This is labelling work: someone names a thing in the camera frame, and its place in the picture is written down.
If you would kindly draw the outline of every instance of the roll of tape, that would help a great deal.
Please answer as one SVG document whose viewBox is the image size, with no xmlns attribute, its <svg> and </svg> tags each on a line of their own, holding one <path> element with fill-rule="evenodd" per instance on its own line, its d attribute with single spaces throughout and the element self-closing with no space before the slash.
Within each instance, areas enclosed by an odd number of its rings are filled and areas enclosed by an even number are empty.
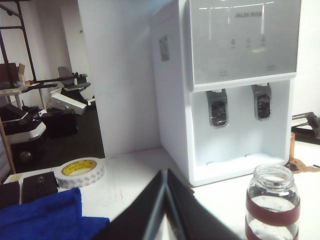
<svg viewBox="0 0 320 240">
<path fill-rule="evenodd" d="M 98 181 L 105 172 L 104 163 L 95 157 L 75 159 L 57 167 L 54 175 L 61 188 L 84 187 Z"/>
</svg>

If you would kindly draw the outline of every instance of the jar opening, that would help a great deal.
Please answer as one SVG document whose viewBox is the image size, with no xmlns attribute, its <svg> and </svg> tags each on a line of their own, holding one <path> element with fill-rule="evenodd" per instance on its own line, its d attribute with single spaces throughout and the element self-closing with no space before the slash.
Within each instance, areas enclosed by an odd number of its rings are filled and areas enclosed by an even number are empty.
<svg viewBox="0 0 320 240">
<path fill-rule="evenodd" d="M 265 188 L 286 189 L 294 184 L 294 175 L 286 167 L 278 164 L 263 164 L 255 168 L 255 179 Z"/>
</svg>

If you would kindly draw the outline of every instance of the cardboard box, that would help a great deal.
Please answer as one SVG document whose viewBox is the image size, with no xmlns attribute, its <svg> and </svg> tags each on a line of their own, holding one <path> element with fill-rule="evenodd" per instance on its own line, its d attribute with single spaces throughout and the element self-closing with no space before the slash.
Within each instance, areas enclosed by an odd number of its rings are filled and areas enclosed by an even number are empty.
<svg viewBox="0 0 320 240">
<path fill-rule="evenodd" d="M 25 68 L 22 63 L 17 67 L 15 63 L 9 63 L 9 71 L 11 73 L 12 82 L 14 85 L 25 85 Z M 10 78 L 6 64 L 0 64 L 0 90 L 10 89 Z"/>
</svg>

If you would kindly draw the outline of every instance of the white water dispenser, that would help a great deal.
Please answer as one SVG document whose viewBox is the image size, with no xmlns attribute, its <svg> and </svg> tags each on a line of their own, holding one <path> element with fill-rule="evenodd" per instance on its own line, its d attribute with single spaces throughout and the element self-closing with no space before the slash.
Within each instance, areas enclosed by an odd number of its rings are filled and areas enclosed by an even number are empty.
<svg viewBox="0 0 320 240">
<path fill-rule="evenodd" d="M 151 20 L 160 138 L 194 186 L 289 159 L 301 0 L 173 0 Z"/>
</svg>

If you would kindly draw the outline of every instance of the blue cloth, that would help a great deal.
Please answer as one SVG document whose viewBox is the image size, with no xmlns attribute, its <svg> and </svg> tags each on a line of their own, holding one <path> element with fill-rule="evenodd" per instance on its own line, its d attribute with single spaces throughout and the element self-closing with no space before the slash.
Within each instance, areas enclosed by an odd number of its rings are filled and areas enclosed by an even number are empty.
<svg viewBox="0 0 320 240">
<path fill-rule="evenodd" d="M 89 240 L 107 223 L 82 217 L 81 192 L 73 188 L 0 210 L 0 240 Z"/>
</svg>

